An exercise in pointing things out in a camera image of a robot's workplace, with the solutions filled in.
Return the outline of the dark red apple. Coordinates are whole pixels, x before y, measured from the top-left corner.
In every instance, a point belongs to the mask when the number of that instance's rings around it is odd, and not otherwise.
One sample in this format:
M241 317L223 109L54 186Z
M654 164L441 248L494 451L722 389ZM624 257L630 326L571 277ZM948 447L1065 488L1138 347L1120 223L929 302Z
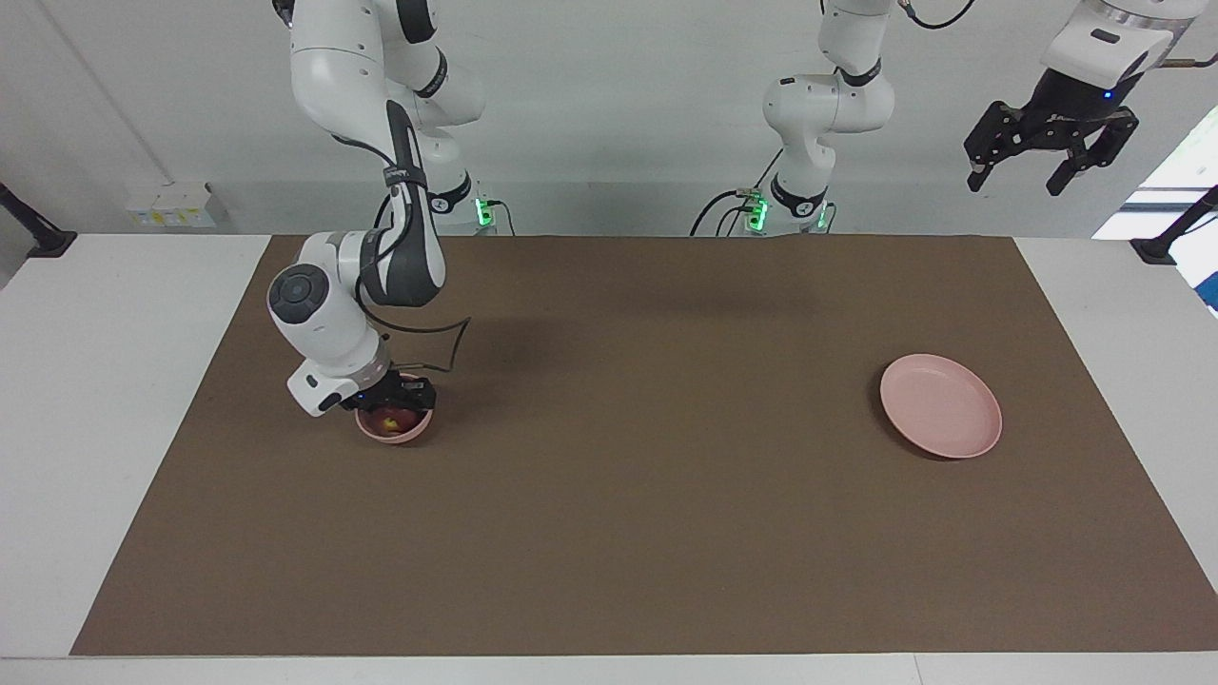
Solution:
M382 406L368 413L365 423L378 438L396 439L421 425L425 413L395 406Z

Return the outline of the white wall socket box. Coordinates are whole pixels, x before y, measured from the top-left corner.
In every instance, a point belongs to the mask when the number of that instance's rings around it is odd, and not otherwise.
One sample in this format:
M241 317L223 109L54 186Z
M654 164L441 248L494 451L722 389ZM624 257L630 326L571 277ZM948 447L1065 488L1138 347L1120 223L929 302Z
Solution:
M143 229L216 229L227 208L206 182L138 186L128 194L125 213Z

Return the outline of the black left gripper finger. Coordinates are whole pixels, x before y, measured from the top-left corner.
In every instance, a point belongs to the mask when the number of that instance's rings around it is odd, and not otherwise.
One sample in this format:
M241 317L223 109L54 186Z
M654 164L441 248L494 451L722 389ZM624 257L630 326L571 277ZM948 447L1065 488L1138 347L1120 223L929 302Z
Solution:
M1093 167L1110 167L1123 150L1140 119L1132 108L1116 108L1102 119L1054 122L1049 133L1061 144L1066 158L1047 180L1047 193L1056 197L1069 182Z
M963 140L970 156L971 193L979 193L1000 162L1030 150L1030 119L1026 108L993 101Z

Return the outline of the brown table mat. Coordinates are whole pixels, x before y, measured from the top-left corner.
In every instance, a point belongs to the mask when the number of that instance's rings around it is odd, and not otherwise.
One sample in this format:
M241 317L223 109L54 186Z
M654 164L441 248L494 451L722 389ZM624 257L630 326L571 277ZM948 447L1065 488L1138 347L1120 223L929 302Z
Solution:
M270 240L76 656L1218 651L1218 594L1010 239L456 238L401 447L304 414ZM1002 411L907 442L933 353Z

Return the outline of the pink bowl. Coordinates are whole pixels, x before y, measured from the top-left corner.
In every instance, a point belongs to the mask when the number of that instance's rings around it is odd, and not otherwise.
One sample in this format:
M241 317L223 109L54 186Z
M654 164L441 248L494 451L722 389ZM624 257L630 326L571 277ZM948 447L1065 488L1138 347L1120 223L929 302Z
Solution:
M378 438L378 435L371 434L369 431L368 423L365 423L365 418L368 418L368 412L365 412L365 410L356 410L354 421L357 428L361 429L361 431L365 434L365 438L369 438L370 440L374 440L376 442L382 442L382 445L404 445L406 442L410 442L417 438L421 438L423 431L425 431L429 428L429 424L432 421L432 414L434 411L425 413L425 418L423 418L421 425L417 427L413 431L409 431L406 435L401 435L400 438L396 439Z

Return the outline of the black clamp mount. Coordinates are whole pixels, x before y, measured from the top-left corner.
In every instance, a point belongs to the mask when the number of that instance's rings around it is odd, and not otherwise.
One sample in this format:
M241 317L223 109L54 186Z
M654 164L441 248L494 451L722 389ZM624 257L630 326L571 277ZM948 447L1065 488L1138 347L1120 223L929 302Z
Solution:
M1183 212L1170 222L1170 225L1167 225L1157 236L1134 238L1128 243L1144 264L1174 267L1177 261L1170 256L1170 247L1177 240L1190 234L1192 229L1200 228L1205 219L1218 219L1218 184L1209 186L1188 208L1183 208Z
M34 240L34 247L28 251L29 258L57 258L65 256L67 250L79 236L78 232L65 230L48 219L37 208L30 207L13 191L0 182L0 207L5 208Z

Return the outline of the pink plate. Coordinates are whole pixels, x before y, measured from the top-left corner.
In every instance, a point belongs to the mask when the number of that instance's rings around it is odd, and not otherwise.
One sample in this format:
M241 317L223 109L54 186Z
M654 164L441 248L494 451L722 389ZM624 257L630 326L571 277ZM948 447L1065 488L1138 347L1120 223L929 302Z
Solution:
M1002 411L991 388L948 357L894 360L879 373L878 396L896 433L942 460L974 460L1002 438Z

